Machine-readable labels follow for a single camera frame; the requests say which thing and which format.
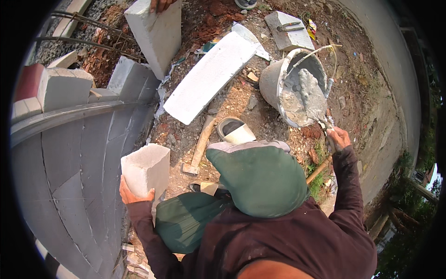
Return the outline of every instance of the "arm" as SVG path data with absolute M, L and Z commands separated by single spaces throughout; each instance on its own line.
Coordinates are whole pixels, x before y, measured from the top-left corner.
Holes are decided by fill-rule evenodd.
M 338 181 L 334 212 L 329 218 L 344 227 L 354 224 L 363 229 L 363 199 L 353 146 L 348 133 L 338 127 L 328 129 L 327 134 L 333 139 L 337 150 L 333 154 L 333 168 Z
M 120 194 L 122 201 L 127 205 L 130 220 L 141 240 L 155 277 L 157 279 L 181 278 L 181 263 L 153 229 L 152 200 L 155 197 L 155 189 L 151 189 L 147 197 L 138 198 L 132 194 L 122 175 Z

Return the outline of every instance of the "man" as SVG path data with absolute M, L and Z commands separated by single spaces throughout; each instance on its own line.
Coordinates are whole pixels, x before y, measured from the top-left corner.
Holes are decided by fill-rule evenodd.
M 179 199 L 159 204 L 166 204 L 164 207 L 158 205 L 156 229 L 151 215 L 154 190 L 145 198 L 137 198 L 121 178 L 123 202 L 156 278 L 371 278 L 377 255 L 375 245 L 363 227 L 357 159 L 346 131 L 334 127 L 327 134 L 336 147 L 333 165 L 338 181 L 334 212 L 328 218 L 314 199 L 303 192 L 307 185 L 301 182 L 301 169 L 294 165 L 283 142 L 252 142 L 250 145 L 258 146 L 245 148 L 246 144 L 243 144 L 225 150 L 210 145 L 206 156 L 219 170 L 220 182 L 228 188 L 233 200 L 211 200 L 214 197 L 204 193 L 182 194 L 187 198 L 180 195 Z M 258 154 L 269 157 L 258 160 Z M 234 159 L 242 160 L 243 164 L 239 165 Z M 261 168 L 261 164 L 269 164 L 271 171 Z M 289 165 L 296 168 L 297 175 L 289 174 Z M 228 168 L 234 175 L 226 173 Z M 251 177 L 255 181 L 251 183 L 244 177 L 247 173 L 267 181 L 262 183 L 262 180 Z M 271 184 L 269 176 L 279 183 Z M 289 177 L 298 182 L 290 184 Z M 240 179 L 244 185 L 237 184 Z M 262 196 L 264 191 L 268 192 L 267 197 Z M 294 191 L 293 194 L 286 197 L 284 193 L 290 191 Z M 202 195 L 211 198 L 198 201 L 196 205 L 188 200 L 201 199 Z M 180 215 L 167 214 L 175 206 L 183 219 Z M 218 207 L 223 209 L 216 214 L 213 211 Z M 198 212 L 202 208 L 208 211 L 211 220 L 206 220 L 205 214 Z M 195 233 L 188 234 L 190 227 Z M 186 238 L 182 238 L 183 232 L 188 234 Z M 191 247 L 196 248 L 181 262 L 172 254 L 175 252 L 172 249 L 188 250 Z

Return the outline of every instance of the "cement bucket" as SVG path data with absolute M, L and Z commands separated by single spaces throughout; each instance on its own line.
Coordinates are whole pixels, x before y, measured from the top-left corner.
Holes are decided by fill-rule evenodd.
M 321 88 L 322 92 L 325 92 L 327 87 L 327 75 L 322 67 L 321 61 L 314 54 L 302 61 L 301 64 L 299 64 L 291 74 L 284 79 L 284 76 L 293 68 L 293 65 L 309 53 L 310 51 L 305 49 L 295 49 L 290 51 L 285 58 L 266 67 L 261 73 L 259 80 L 260 92 L 265 101 L 279 111 L 283 120 L 288 125 L 295 128 L 308 126 L 314 123 L 314 120 L 306 116 L 302 100 L 299 100 L 300 103 L 297 104 L 297 109 L 294 109 L 292 112 L 285 109 L 281 101 L 283 100 L 282 92 L 291 91 L 293 85 L 296 84 L 297 73 L 302 68 L 307 69 L 318 80 L 318 86 Z

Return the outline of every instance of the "hammer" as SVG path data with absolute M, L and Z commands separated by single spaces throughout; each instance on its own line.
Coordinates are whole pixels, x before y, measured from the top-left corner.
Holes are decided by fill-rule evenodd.
M 181 164 L 181 171 L 188 172 L 194 175 L 198 174 L 198 164 L 203 156 L 204 148 L 206 147 L 206 142 L 211 135 L 212 128 L 214 127 L 216 119 L 213 116 L 207 115 L 206 122 L 204 122 L 203 129 L 201 130 L 200 138 L 198 139 L 197 148 L 195 148 L 194 156 L 192 157 L 192 162 L 189 164 Z

